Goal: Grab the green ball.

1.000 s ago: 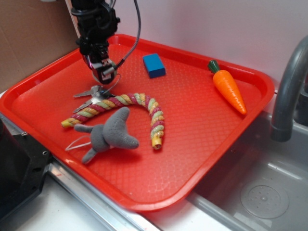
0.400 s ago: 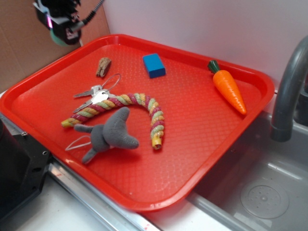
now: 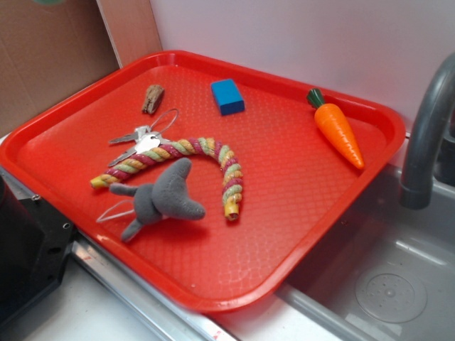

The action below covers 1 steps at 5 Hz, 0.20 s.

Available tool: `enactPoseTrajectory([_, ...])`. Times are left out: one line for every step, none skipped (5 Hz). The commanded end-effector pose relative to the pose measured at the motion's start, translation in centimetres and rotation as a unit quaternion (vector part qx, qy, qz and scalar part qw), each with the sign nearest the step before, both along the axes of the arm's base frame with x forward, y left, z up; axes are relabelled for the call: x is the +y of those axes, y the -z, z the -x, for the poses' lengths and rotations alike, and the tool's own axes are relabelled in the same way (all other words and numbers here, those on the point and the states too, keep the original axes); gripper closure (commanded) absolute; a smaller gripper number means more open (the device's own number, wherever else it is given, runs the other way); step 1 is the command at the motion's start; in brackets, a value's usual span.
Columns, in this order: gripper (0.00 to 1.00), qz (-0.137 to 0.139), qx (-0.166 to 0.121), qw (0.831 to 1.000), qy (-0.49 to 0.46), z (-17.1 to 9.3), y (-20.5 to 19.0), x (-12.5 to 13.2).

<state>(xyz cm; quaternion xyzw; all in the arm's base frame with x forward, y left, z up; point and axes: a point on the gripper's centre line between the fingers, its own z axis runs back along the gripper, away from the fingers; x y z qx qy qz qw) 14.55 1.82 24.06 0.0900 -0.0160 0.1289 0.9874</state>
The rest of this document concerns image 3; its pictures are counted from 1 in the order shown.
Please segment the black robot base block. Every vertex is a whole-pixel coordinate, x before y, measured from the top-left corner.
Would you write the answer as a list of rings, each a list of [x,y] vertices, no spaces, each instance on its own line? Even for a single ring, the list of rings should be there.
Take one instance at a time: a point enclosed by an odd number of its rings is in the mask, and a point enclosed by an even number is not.
[[[1,326],[54,291],[75,228],[44,199],[18,199],[1,179]]]

